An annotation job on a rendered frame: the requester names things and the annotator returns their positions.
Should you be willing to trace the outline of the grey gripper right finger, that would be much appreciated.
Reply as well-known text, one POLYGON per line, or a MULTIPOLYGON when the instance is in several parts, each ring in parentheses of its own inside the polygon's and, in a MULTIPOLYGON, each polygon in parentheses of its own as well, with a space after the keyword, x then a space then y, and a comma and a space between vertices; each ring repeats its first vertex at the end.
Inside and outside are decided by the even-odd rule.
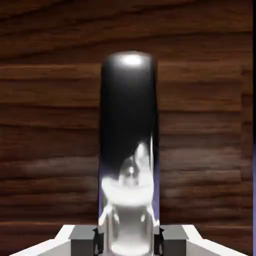
POLYGON ((192 224, 163 225, 160 256, 248 256, 202 238, 192 224))

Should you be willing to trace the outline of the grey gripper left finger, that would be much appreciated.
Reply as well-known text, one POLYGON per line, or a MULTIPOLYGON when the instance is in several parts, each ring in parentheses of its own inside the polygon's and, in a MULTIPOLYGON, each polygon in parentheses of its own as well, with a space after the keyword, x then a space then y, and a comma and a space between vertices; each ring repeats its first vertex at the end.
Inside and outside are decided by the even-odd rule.
POLYGON ((55 238, 9 256, 96 256, 95 226, 65 224, 55 238))

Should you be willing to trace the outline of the dark shiny curved metal handle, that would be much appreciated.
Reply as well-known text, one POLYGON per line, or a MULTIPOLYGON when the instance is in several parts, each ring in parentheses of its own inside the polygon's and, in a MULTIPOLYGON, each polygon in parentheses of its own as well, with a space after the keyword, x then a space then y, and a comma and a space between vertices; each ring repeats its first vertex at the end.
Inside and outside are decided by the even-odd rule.
POLYGON ((101 66, 96 256, 155 256, 160 237, 157 63, 140 51, 101 66))

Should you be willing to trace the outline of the dark wood cabinet door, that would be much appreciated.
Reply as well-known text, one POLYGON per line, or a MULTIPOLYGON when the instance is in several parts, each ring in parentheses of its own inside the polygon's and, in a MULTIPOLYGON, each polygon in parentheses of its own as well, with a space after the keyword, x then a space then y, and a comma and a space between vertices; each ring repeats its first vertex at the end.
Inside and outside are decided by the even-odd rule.
POLYGON ((0 256, 98 220, 101 63, 158 61, 160 221, 253 254, 256 0, 0 0, 0 256))

